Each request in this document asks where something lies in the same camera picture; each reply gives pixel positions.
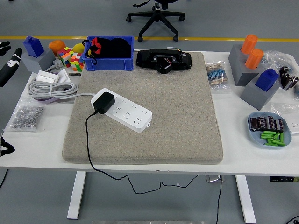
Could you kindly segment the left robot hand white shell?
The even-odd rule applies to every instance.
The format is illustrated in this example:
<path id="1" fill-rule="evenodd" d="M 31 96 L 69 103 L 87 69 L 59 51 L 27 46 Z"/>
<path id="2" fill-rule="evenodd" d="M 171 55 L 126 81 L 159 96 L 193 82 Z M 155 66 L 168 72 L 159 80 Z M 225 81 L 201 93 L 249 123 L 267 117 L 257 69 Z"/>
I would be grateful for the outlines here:
<path id="1" fill-rule="evenodd" d="M 11 49 L 10 42 L 0 43 L 0 56 L 5 55 Z M 17 48 L 11 59 L 0 69 L 0 86 L 3 87 L 17 71 L 22 56 L 22 49 Z"/>

